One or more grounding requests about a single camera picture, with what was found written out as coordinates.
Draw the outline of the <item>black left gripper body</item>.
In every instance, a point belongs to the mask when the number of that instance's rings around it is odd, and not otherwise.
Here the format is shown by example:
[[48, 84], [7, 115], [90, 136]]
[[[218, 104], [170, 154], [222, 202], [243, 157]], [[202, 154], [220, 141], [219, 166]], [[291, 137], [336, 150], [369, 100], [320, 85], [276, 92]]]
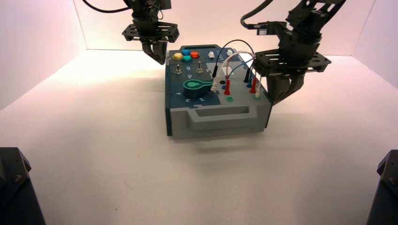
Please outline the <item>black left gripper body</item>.
[[163, 22], [160, 12], [132, 13], [133, 23], [122, 32], [127, 41], [171, 42], [178, 39], [178, 25]]

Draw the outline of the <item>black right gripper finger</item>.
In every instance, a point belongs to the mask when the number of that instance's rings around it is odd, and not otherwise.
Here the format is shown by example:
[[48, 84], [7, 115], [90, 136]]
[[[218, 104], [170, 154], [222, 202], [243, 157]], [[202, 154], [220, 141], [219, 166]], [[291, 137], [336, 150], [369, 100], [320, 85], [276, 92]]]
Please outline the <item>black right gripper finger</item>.
[[299, 89], [304, 84], [305, 74], [291, 75], [283, 79], [282, 93], [278, 98], [278, 102], [283, 101]]
[[268, 94], [272, 104], [277, 104], [284, 100], [290, 87], [290, 79], [284, 76], [269, 76], [267, 78]]

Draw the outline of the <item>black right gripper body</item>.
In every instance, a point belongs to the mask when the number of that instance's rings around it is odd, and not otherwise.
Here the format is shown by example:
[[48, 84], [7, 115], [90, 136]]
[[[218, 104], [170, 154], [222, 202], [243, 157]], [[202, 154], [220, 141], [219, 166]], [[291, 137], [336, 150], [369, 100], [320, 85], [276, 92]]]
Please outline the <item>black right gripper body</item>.
[[284, 31], [277, 49], [257, 52], [254, 69], [261, 76], [277, 76], [323, 72], [331, 61], [317, 52], [321, 34], [304, 35], [297, 31]]

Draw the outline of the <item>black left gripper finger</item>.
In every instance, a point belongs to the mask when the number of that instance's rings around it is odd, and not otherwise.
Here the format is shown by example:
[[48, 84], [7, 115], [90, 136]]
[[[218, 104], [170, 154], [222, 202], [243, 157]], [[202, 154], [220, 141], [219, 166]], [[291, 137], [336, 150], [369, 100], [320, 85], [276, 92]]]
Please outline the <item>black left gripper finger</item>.
[[156, 56], [157, 56], [157, 61], [161, 64], [164, 65], [165, 59], [166, 59], [166, 52], [167, 52], [167, 42], [159, 42], [156, 46]]
[[160, 43], [153, 44], [150, 42], [144, 42], [142, 44], [142, 48], [144, 53], [146, 53], [149, 57], [151, 57], [159, 64], [162, 63], [162, 46]]

